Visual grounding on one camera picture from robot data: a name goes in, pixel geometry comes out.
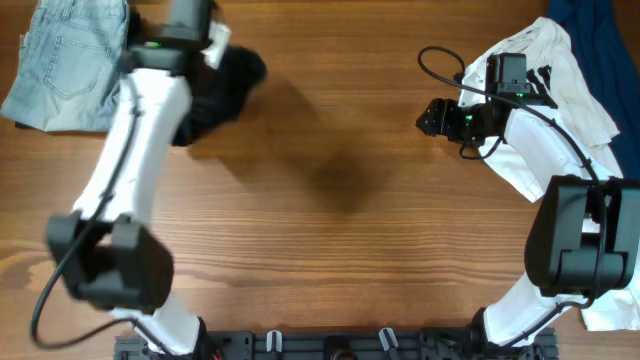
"wood grain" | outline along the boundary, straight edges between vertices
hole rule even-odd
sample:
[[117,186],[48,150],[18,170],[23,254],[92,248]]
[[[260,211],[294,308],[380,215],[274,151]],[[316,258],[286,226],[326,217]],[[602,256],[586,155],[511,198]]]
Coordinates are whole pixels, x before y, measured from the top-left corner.
[[[161,22],[160,0],[133,1]],[[0,96],[17,68],[35,1],[0,1]],[[153,230],[176,261],[174,290],[213,330],[460,326],[524,271],[537,212],[486,165],[427,138],[415,118],[456,91],[416,64],[426,45],[467,62],[545,12],[542,1],[223,3],[234,42],[257,50],[268,81],[237,123],[171,149]],[[616,2],[636,60],[638,2]],[[456,64],[434,55],[452,74]],[[42,234],[86,184],[103,140],[0,122],[0,359],[41,358],[28,322],[53,267]],[[107,319],[56,288],[47,339]],[[636,358],[640,334],[556,324],[563,359]],[[115,329],[52,359],[110,358]]]

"light blue denim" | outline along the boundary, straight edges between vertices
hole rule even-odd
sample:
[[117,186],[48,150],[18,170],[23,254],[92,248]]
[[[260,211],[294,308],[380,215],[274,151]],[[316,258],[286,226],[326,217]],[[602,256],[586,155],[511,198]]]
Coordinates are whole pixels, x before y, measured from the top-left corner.
[[40,0],[0,114],[44,131],[105,131],[117,104],[126,0]]

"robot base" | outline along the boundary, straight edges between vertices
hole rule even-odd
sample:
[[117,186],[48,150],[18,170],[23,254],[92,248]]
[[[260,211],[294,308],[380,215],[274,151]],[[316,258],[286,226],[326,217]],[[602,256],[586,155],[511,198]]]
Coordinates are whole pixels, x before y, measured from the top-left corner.
[[[538,334],[531,346],[501,349],[489,348],[481,355],[465,355],[464,339],[468,328],[434,328],[418,332],[395,333],[397,348],[393,354],[384,351],[379,334],[286,334],[282,335],[282,351],[267,352],[267,335],[251,332],[209,332],[215,346],[221,350],[221,360],[558,360],[558,348],[553,329]],[[328,344],[348,344],[345,349]],[[137,336],[116,338],[114,360],[158,359]]]

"black mount plate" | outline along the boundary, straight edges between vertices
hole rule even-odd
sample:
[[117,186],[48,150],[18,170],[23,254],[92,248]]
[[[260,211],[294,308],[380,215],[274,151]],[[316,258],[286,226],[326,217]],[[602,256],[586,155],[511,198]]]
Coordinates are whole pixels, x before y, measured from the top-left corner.
[[[460,353],[456,339],[465,328],[425,329],[417,332],[396,332],[400,360],[558,360],[558,348],[553,329],[545,329],[533,345],[506,349],[499,355],[484,358]],[[377,333],[348,334],[283,334],[282,353],[276,356],[266,351],[266,334],[251,332],[209,332],[216,346],[222,349],[225,360],[327,360],[325,340],[343,337],[350,344],[358,360],[389,360]],[[137,336],[116,338],[114,360],[151,360],[146,342]]]

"navy blue cloth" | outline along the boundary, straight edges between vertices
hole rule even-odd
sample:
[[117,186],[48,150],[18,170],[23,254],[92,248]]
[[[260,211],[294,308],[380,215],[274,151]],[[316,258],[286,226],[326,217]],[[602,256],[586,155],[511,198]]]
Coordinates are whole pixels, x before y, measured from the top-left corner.
[[622,174],[640,180],[640,85],[610,0],[551,0],[548,16],[571,36],[589,91],[615,121],[613,151]]

